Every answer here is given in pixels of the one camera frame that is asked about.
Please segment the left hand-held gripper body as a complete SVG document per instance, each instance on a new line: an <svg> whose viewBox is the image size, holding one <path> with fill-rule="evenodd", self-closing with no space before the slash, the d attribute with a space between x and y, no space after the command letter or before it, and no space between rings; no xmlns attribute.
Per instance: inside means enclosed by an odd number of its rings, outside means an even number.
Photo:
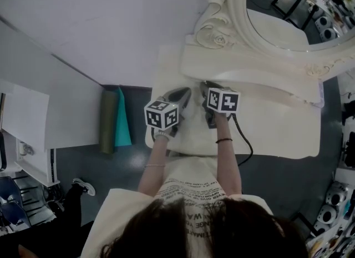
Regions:
<svg viewBox="0 0 355 258"><path fill-rule="evenodd" d="M153 100L144 107L145 123L151 129L151 135L157 130L169 133L170 137L175 137L179 125L183 120L182 112L175 103L164 100Z"/></svg>

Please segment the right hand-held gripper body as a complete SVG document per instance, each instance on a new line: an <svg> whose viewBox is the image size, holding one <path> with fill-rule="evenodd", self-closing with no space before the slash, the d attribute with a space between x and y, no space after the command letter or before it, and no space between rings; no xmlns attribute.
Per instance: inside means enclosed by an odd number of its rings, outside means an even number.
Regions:
<svg viewBox="0 0 355 258"><path fill-rule="evenodd" d="M240 93L226 89L209 88L205 119L209 129L216 129L215 113L222 113L227 120L236 116Z"/></svg>

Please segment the cream ornate dressing table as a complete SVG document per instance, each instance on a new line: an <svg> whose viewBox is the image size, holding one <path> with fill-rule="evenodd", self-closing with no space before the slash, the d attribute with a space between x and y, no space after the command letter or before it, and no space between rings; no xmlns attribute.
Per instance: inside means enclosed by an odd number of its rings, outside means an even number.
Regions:
<svg viewBox="0 0 355 258"><path fill-rule="evenodd" d="M207 126L200 92L200 83L210 81L240 93L237 114L229 120L237 154L316 156L321 109L312 103L319 100L318 81L355 67L355 37L333 45L280 48L254 29L246 0L207 3L183 47L161 49L151 101L164 100L176 88L192 91L169 149L216 155L216 135Z"/></svg>

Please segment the person's right forearm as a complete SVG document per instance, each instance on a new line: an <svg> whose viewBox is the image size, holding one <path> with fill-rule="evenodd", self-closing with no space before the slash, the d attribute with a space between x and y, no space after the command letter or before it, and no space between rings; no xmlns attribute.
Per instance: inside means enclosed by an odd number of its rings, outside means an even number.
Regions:
<svg viewBox="0 0 355 258"><path fill-rule="evenodd" d="M217 181L227 196L242 194L242 181L225 114L215 113L217 129Z"/></svg>

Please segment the person's left forearm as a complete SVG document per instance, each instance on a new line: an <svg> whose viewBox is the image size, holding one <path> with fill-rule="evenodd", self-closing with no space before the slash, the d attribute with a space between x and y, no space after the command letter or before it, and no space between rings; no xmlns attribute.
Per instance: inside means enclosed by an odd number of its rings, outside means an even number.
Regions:
<svg viewBox="0 0 355 258"><path fill-rule="evenodd" d="M154 197L164 181L168 141L160 138L154 142L148 163L139 182L138 192Z"/></svg>

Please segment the person's left hand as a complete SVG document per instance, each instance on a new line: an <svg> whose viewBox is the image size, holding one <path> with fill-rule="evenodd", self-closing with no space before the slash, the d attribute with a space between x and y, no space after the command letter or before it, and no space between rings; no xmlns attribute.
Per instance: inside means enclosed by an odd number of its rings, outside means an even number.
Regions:
<svg viewBox="0 0 355 258"><path fill-rule="evenodd" d="M154 132L154 141L160 139L160 138L165 138L167 141L170 141L170 135L169 133L166 133L165 131L162 130L157 130Z"/></svg>

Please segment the teal rolled mat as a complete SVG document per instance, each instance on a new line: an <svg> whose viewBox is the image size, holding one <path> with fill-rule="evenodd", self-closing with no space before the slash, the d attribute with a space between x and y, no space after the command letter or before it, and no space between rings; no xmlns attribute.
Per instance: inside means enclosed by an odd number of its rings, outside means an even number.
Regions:
<svg viewBox="0 0 355 258"><path fill-rule="evenodd" d="M116 90L116 93L119 96L119 100L116 120L115 147L130 146L132 143L125 109L124 94L120 88Z"/></svg>

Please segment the olive rolled mat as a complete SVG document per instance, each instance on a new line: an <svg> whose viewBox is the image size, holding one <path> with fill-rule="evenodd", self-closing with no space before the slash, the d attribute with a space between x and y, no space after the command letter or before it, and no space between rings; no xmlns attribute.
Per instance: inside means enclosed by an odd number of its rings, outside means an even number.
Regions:
<svg viewBox="0 0 355 258"><path fill-rule="evenodd" d="M104 90L100 103L99 146L100 151L112 154L115 145L116 119L119 95L114 91Z"/></svg>

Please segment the cream printed shirt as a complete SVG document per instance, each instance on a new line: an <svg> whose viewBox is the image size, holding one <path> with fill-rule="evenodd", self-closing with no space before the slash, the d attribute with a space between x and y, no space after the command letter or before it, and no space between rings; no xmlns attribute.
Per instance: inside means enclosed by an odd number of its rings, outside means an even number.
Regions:
<svg viewBox="0 0 355 258"><path fill-rule="evenodd" d="M217 242L250 247L277 231L264 199L228 195L216 172L215 159L176 158L155 195L111 189L81 258L212 258Z"/></svg>

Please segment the oval mirror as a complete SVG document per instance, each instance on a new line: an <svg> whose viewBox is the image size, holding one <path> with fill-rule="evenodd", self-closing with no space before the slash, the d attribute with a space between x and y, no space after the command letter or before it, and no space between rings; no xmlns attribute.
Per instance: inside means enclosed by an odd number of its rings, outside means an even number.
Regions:
<svg viewBox="0 0 355 258"><path fill-rule="evenodd" d="M246 0L246 7L258 34L280 48L355 37L355 0Z"/></svg>

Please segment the pale purple packet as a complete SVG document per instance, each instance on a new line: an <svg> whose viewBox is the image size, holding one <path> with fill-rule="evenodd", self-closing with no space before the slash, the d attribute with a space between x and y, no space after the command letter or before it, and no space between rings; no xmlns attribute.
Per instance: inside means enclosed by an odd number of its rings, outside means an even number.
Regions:
<svg viewBox="0 0 355 258"><path fill-rule="evenodd" d="M313 102L312 105L322 109L324 107L324 85L322 81L318 81L318 92L319 92L319 100L317 102Z"/></svg>

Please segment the white side table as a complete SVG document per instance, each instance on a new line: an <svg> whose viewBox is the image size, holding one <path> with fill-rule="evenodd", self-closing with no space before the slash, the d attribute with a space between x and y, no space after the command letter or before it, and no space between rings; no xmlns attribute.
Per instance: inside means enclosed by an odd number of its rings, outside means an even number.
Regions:
<svg viewBox="0 0 355 258"><path fill-rule="evenodd" d="M37 150L16 139L15 163L33 179L46 187L60 183L57 177L57 150Z"/></svg>

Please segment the silver round-faced device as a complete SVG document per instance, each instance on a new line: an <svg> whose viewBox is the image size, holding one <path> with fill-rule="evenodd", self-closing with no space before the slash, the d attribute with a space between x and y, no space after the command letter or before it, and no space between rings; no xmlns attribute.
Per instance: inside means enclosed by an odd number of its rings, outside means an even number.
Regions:
<svg viewBox="0 0 355 258"><path fill-rule="evenodd" d="M329 225L337 218L337 209L330 205L323 205L317 215L317 221Z"/></svg>
<svg viewBox="0 0 355 258"><path fill-rule="evenodd" d="M331 206L340 206L346 199L348 189L345 185L334 182L326 192L325 203Z"/></svg>

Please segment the blue chair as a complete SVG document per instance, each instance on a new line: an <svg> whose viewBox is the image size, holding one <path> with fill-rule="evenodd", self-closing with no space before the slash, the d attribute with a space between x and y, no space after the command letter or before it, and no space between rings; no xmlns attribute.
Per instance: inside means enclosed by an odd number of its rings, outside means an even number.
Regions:
<svg viewBox="0 0 355 258"><path fill-rule="evenodd" d="M23 209L21 191L11 177L0 177L0 199L5 201L4 204L0 204L0 212L7 221L13 225L22 222L31 227L27 213Z"/></svg>

